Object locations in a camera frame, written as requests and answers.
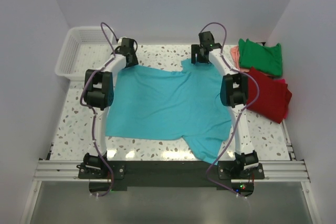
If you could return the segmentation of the turquoise t shirt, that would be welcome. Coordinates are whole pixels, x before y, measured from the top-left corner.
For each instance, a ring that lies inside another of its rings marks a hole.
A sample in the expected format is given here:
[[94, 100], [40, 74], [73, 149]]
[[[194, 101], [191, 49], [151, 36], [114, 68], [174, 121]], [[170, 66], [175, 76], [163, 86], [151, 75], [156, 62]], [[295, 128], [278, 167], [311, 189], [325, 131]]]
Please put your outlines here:
[[145, 140], [182, 138], [194, 156], [212, 163], [232, 121], [219, 92], [222, 76], [206, 63], [182, 61], [181, 71], [145, 66], [121, 70], [106, 120], [106, 136]]

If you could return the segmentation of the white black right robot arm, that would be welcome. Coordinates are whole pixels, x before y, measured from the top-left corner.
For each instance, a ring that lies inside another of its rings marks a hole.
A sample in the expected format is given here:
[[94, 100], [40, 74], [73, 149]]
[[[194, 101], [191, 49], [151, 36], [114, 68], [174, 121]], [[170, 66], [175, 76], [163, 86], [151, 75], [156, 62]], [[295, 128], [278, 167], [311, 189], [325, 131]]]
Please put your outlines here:
[[229, 108], [234, 124], [235, 160], [230, 173], [239, 178], [246, 178], [259, 165], [246, 116], [248, 76], [240, 72], [223, 55], [222, 45], [215, 42], [210, 31], [200, 32], [198, 37], [199, 44], [191, 45], [191, 63], [211, 63], [222, 75], [219, 97], [222, 104]]

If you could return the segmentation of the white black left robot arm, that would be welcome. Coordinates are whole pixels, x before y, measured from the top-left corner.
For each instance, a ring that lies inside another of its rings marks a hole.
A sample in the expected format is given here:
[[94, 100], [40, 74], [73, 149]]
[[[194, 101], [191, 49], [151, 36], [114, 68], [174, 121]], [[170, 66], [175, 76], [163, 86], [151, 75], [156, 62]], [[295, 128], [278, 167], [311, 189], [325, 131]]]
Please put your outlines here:
[[136, 51], [136, 40], [122, 37], [110, 58], [97, 69], [88, 69], [85, 73], [85, 84], [80, 97], [80, 105], [92, 110], [91, 143], [84, 162], [90, 166], [90, 171], [97, 178], [108, 174], [109, 165], [106, 163], [106, 119], [109, 107], [113, 103], [113, 80], [118, 73], [139, 64]]

